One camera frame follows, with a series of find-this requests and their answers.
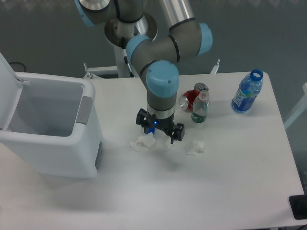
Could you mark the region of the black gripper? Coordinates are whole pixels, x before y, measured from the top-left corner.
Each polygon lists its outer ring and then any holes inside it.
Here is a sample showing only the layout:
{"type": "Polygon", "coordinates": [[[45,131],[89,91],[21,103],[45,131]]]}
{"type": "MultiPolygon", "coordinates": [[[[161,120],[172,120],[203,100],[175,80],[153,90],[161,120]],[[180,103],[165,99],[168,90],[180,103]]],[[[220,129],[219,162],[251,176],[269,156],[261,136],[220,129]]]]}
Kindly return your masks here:
{"type": "Polygon", "coordinates": [[[174,113],[165,119],[154,118],[144,109],[140,109],[136,116],[136,124],[140,125],[145,134],[149,133],[151,127],[163,131],[171,138],[170,143],[174,141],[182,141],[185,135],[185,126],[182,123],[174,124],[174,113]]]}

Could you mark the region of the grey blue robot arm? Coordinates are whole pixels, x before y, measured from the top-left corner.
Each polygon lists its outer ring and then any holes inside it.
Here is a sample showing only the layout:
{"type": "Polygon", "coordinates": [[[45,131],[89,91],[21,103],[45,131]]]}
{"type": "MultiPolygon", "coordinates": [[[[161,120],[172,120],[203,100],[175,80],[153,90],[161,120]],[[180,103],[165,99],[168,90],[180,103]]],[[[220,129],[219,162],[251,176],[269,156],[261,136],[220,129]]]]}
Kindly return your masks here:
{"type": "Polygon", "coordinates": [[[211,49],[213,36],[208,25],[198,23],[187,0],[159,2],[169,35],[156,41],[148,35],[149,22],[141,0],[77,0],[75,5],[89,26],[111,25],[118,46],[126,51],[147,90],[147,109],[141,109],[136,123],[145,133],[159,129],[172,141],[184,137],[184,125],[174,123],[179,72],[176,64],[211,49]]]}

